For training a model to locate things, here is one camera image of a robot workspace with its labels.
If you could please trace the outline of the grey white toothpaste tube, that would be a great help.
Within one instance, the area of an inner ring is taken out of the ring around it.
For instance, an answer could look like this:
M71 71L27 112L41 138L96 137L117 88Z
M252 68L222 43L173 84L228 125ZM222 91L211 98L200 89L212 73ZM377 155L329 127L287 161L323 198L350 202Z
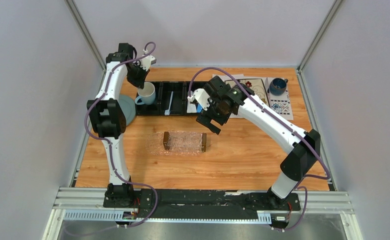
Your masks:
M189 114L196 114L198 112L198 105L197 103L188 103L186 112Z

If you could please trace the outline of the light blue mug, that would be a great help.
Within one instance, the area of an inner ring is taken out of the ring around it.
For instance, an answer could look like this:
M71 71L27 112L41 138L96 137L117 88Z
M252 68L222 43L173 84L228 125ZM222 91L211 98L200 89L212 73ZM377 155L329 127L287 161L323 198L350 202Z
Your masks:
M145 82L143 88L137 89L138 96L134 102L136 105L152 105L156 99L155 86L151 82Z

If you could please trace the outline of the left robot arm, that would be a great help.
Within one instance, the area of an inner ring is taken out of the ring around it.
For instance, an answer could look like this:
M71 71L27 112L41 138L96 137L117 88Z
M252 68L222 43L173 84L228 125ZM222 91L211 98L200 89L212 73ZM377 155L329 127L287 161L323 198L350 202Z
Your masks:
M118 99L124 80L144 88L152 58L148 51L138 56L133 45L120 43L118 51L106 57L106 75L99 93L87 102L85 121L92 125L91 137L102 141L107 154L109 184L103 203L106 208L131 208L137 202L125 163L123 134L127 123Z

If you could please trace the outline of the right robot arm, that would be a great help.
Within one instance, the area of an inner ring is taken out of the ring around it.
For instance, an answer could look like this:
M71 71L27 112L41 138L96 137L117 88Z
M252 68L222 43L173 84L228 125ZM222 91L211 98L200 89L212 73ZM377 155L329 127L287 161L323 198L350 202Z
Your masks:
M288 202L288 195L306 176L320 156L320 134L300 128L268 107L253 90L235 81L230 85L218 76L202 88L189 90L187 99L202 107L196 121L215 134L220 129L211 122L225 124L230 115L238 115L261 129L287 153L280 164L281 173L269 189L268 203L279 210Z

